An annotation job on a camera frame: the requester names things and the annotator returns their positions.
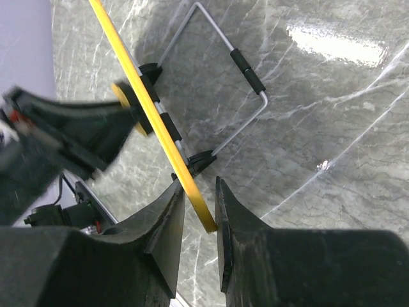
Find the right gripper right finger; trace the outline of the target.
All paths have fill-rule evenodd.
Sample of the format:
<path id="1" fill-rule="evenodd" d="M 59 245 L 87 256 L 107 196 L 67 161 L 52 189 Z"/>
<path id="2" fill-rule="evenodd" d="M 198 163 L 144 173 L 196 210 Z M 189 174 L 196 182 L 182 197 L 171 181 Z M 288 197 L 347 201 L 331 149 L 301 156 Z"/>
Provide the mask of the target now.
<path id="1" fill-rule="evenodd" d="M 272 228 L 215 181 L 228 306 L 407 306 L 408 246 L 387 230 Z"/>

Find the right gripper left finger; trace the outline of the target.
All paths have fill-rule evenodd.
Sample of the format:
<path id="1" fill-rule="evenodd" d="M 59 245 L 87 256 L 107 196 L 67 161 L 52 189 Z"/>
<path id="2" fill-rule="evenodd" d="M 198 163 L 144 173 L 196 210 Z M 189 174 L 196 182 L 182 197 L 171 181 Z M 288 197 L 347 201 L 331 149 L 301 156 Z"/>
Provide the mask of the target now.
<path id="1" fill-rule="evenodd" d="M 2 306 L 169 306 L 176 295 L 185 193 L 101 234 L 62 226 L 1 228 Z"/>

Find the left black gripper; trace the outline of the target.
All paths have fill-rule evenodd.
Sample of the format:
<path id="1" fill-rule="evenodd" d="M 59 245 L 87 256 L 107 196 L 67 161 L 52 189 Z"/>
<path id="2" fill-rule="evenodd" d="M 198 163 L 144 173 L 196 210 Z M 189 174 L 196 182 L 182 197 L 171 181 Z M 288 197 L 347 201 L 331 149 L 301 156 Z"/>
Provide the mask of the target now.
<path id="1" fill-rule="evenodd" d="M 18 134 L 1 146 L 2 226 L 16 222 L 64 168 L 105 171 L 138 121 L 136 112 L 118 101 L 62 103 L 19 87 L 3 98 L 1 119 Z"/>

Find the yellow framed whiteboard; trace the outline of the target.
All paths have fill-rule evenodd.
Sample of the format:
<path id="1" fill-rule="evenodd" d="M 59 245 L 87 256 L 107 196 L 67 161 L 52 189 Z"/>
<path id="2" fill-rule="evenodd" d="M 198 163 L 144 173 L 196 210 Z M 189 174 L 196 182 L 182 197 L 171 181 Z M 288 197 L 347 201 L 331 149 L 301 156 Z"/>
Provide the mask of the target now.
<path id="1" fill-rule="evenodd" d="M 217 225 L 206 202 L 154 106 L 154 103 L 137 72 L 137 67 L 133 63 L 130 53 L 127 51 L 127 48 L 114 27 L 112 20 L 107 14 L 101 1 L 90 1 L 89 3 L 201 224 L 208 233 L 216 231 Z"/>

